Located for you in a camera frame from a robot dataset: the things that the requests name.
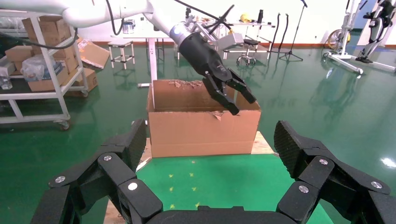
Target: wooden pallet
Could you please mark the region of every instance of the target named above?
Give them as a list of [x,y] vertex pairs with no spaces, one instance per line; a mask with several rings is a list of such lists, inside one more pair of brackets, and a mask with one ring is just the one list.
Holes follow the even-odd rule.
[[[274,154],[264,136],[260,133],[256,133],[255,141],[253,143],[251,154]],[[144,150],[141,161],[149,161],[151,159],[151,144],[150,138],[147,138],[146,148]],[[103,224],[124,224],[125,221],[119,214],[113,203],[109,200],[107,203],[106,215]]]

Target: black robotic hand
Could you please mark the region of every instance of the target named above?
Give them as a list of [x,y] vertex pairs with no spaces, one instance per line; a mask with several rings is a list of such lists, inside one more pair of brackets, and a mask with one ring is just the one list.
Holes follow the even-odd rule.
[[189,35],[180,45],[179,51],[194,70],[204,76],[202,81],[211,97],[228,109],[232,115],[238,114],[239,108],[235,105],[233,96],[227,96],[226,85],[241,92],[249,103],[256,101],[243,79],[231,69],[224,67],[219,54],[210,47],[200,33]]

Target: plastic bag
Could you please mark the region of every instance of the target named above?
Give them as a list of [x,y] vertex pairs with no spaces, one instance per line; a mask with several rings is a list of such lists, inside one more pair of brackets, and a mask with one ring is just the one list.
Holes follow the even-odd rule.
[[0,17],[0,28],[2,29],[25,29],[21,17]]
[[[55,60],[52,56],[49,57],[51,60],[52,67],[55,67]],[[25,77],[26,81],[37,81],[42,80],[44,73],[48,72],[47,64],[45,63],[42,55],[36,55],[28,58],[22,62],[21,73]]]

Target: white robotic arm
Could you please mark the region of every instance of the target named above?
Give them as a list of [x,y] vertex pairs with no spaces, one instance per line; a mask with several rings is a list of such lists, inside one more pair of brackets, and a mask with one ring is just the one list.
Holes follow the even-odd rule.
[[236,115],[239,109],[233,98],[225,93],[225,87],[228,85],[240,91],[249,103],[254,103],[256,99],[244,81],[234,71],[224,67],[217,51],[208,44],[210,40],[219,46],[220,50],[228,49],[243,44],[242,35],[232,33],[219,39],[210,34],[208,28],[198,23],[195,23],[192,29],[185,21],[174,24],[163,15],[156,1],[109,0],[109,8],[105,0],[0,0],[0,8],[61,15],[75,28],[111,21],[110,11],[113,19],[143,14],[156,28],[175,41],[179,52],[198,74],[204,76],[202,81],[213,99]]
[[[172,23],[155,6],[155,0],[109,0],[113,18],[144,14],[158,29],[169,35]],[[111,20],[106,1],[93,0],[0,0],[0,7],[61,15],[75,28],[85,28]]]

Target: white stool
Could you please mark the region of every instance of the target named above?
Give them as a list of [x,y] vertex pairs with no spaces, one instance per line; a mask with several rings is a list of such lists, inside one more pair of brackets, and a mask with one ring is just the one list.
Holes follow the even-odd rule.
[[[114,62],[121,62],[124,64],[124,69],[127,69],[127,61],[133,60],[135,64],[135,54],[134,54],[134,42],[129,39],[118,39],[116,41],[112,41],[109,44],[109,51],[110,51],[110,61],[112,62],[112,68],[114,68]],[[125,52],[124,47],[131,45],[132,48],[132,55],[128,55],[128,59],[125,60]],[[119,48],[121,51],[121,55],[113,58],[112,48]]]

